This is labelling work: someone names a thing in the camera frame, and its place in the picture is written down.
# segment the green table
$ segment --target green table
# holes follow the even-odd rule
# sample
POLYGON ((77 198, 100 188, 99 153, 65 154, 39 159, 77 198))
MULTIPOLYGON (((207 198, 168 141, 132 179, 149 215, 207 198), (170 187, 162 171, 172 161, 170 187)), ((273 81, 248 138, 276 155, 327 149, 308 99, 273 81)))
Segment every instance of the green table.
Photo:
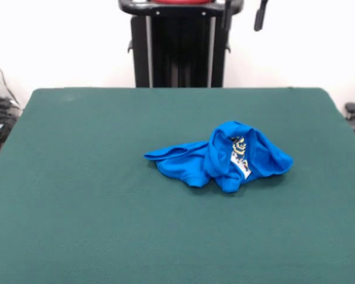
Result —
POLYGON ((355 135, 320 89, 42 89, 0 154, 0 284, 355 283, 355 135), (143 154, 259 128, 295 161, 226 195, 143 154))

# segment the white wall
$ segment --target white wall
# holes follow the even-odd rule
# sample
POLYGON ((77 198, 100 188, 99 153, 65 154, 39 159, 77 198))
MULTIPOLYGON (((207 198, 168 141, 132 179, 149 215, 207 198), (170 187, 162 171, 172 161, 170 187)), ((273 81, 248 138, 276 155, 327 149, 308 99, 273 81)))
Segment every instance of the white wall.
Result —
MULTIPOLYGON (((355 0, 259 0, 233 19, 225 86, 319 86, 355 101, 355 0)), ((0 0, 0 67, 23 105, 36 88, 134 86, 117 0, 0 0)))

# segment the crumpled blue cloth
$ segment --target crumpled blue cloth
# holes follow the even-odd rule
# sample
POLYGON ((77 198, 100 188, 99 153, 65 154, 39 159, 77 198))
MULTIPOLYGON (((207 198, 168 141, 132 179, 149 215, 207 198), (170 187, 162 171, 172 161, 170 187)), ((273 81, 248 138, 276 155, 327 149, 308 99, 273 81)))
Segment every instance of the crumpled blue cloth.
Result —
POLYGON ((144 157, 165 176, 199 188, 214 178, 226 193, 257 178, 286 173, 293 165, 259 130, 237 121, 217 127, 209 142, 166 147, 144 157))

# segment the black cable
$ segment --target black cable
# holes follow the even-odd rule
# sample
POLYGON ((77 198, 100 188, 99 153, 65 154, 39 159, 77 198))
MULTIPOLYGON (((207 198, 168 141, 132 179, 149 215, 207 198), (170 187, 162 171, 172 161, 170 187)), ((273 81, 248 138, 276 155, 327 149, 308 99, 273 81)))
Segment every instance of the black cable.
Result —
POLYGON ((4 72, 1 69, 0 69, 0 74, 1 74, 2 82, 3 82, 4 86, 5 86, 5 88, 7 89, 8 93, 10 94, 12 99, 17 103, 17 105, 20 105, 20 103, 18 102, 18 100, 16 99, 16 97, 14 96, 14 94, 12 93, 10 88, 8 87, 7 82, 5 80, 4 72))

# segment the red part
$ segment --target red part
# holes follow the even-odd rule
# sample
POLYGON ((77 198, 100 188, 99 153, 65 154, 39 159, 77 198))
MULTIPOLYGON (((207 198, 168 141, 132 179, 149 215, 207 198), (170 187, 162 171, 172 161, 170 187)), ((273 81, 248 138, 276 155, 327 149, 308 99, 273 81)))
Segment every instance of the red part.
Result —
POLYGON ((211 3, 211 0, 154 0, 155 3, 175 4, 175 5, 198 5, 211 3))

